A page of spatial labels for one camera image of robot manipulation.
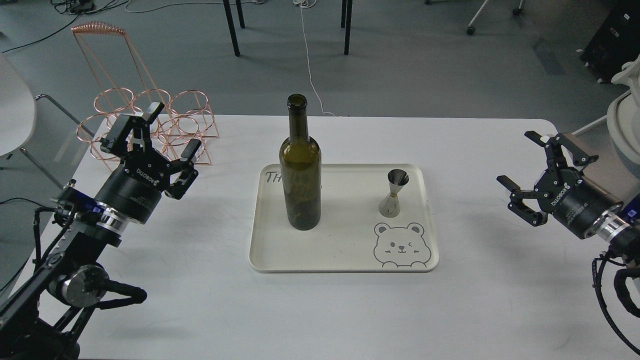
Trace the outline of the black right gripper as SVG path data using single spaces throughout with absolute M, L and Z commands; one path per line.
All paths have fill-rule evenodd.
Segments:
M 578 171 L 599 159 L 578 137 L 568 132 L 542 136 L 535 131 L 526 131 L 524 137 L 544 148 L 547 170 L 534 185 L 538 191 L 522 190 L 507 175 L 496 177 L 510 192 L 507 208 L 511 212 L 533 227 L 544 225 L 551 214 L 576 237 L 586 239 L 595 234 L 603 213 L 621 210 L 619 198 Z M 542 211 L 528 207 L 525 199 L 538 200 Z

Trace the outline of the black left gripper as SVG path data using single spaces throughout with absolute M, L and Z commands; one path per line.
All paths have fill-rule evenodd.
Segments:
M 199 139 L 190 139 L 172 161 L 154 150 L 150 127 L 164 108 L 164 103 L 152 102 L 141 114 L 119 114 L 100 140 L 102 152 L 122 159 L 94 200 L 139 224 L 148 221 L 162 195 L 182 199 L 198 176 L 194 157 L 202 145 Z

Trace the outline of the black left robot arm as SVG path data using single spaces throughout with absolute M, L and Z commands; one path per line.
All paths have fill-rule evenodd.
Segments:
M 1 305 L 3 360 L 77 360 L 78 339 L 94 311 L 146 300 L 142 288 L 111 280 L 98 259 L 107 246 L 119 246 L 128 223 L 148 221 L 162 194 L 181 199 L 199 174 L 199 139 L 172 161 L 153 147 L 151 124 L 164 107 L 154 102 L 145 112 L 117 116 L 100 148 L 118 157 L 119 166 L 95 197 L 73 181 L 62 189 L 55 209 L 61 232 L 37 253 L 30 279 Z

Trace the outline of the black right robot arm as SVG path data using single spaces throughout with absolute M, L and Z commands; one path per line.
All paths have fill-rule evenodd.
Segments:
M 638 317 L 639 306 L 633 301 L 627 281 L 639 277 L 639 225 L 621 217 L 620 199 L 585 176 L 585 168 L 599 157 L 576 136 L 542 136 L 530 130 L 525 137 L 544 149 L 546 169 L 531 190 L 521 189 L 506 175 L 496 178 L 510 193 L 508 209 L 531 226 L 544 225 L 551 215 L 579 239 L 597 235 L 608 243 L 608 249 L 592 260 L 592 287 L 608 325 L 631 351 L 638 353 L 638 347 L 627 339 L 608 312 L 602 276 L 606 264 L 619 267 L 613 280 L 615 295 L 628 313 Z

